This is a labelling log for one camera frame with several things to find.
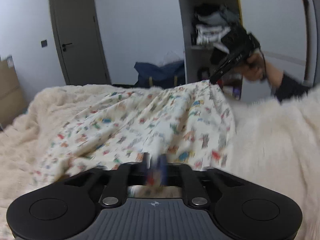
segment black sleeve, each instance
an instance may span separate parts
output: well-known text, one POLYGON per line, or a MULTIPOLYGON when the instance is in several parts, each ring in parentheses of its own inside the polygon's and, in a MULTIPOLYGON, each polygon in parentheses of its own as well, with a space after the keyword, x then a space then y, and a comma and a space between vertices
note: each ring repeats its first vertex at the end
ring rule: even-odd
POLYGON ((281 85, 276 90, 275 96, 281 102, 282 100, 291 97, 300 97, 303 94, 308 93, 310 89, 311 87, 304 86, 284 74, 281 85))

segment doorframe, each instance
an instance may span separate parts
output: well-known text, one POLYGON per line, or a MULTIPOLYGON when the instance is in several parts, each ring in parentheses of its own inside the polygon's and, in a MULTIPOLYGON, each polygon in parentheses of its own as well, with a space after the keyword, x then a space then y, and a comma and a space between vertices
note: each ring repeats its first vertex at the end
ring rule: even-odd
MULTIPOLYGON (((100 29, 99 29, 98 17, 97 17, 97 11, 96 11, 96 6, 95 6, 94 0, 93 0, 93 5, 94 5, 94 12, 93 12, 94 15, 93 16, 94 16, 94 19, 95 19, 96 34, 97 34, 99 52, 100 52, 100 55, 101 55, 101 60, 102 60, 104 72, 105 72, 105 75, 106 75, 107 84, 111 85, 110 75, 109 75, 109 71, 108 71, 108 65, 107 65, 106 57, 104 55, 103 45, 102 45, 102 41, 101 41, 101 35, 100 35, 100 29)), ((59 58, 59 62, 60 62, 61 70, 62 70, 62 74, 63 74, 64 80, 66 82, 66 85, 70 85, 70 79, 69 79, 69 76, 68 76, 66 65, 64 63, 63 56, 62 56, 62 50, 61 50, 61 47, 60 47, 58 28, 57 28, 55 9, 54 9, 54 0, 49 0, 49 7, 50 7, 50 16, 51 16, 51 24, 52 24, 54 43, 56 45, 56 50, 57 50, 57 54, 58 54, 58 58, 59 58)))

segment blue bag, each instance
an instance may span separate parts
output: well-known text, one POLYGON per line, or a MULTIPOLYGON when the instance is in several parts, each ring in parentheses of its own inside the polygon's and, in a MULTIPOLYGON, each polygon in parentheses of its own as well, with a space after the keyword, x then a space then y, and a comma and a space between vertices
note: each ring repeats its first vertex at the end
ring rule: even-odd
POLYGON ((138 72, 138 82, 136 85, 141 88, 157 86, 166 89, 186 83, 183 60, 167 64, 163 67, 137 62, 134 68, 138 72))

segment fluffy white blanket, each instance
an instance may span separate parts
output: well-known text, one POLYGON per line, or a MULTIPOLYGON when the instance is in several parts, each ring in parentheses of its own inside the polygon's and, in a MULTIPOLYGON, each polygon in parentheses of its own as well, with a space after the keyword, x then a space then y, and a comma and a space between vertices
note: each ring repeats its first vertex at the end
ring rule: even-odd
MULTIPOLYGON (((0 133, 1 224, 10 202, 28 190, 33 165, 65 122, 119 90, 97 85, 45 89, 28 114, 0 133)), ((296 239, 319 240, 320 89, 283 105, 270 100, 233 109, 237 135, 225 149, 229 156, 225 170, 295 200, 304 216, 296 239)), ((10 238, 9 229, 3 227, 0 236, 10 238)))

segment shelf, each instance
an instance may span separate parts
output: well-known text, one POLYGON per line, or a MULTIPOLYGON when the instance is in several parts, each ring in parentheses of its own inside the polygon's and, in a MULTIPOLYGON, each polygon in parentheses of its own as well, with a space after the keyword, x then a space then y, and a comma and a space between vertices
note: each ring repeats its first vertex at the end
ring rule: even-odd
POLYGON ((198 46, 198 45, 192 45, 189 48, 193 50, 213 50, 214 49, 214 47, 206 47, 206 46, 198 46))

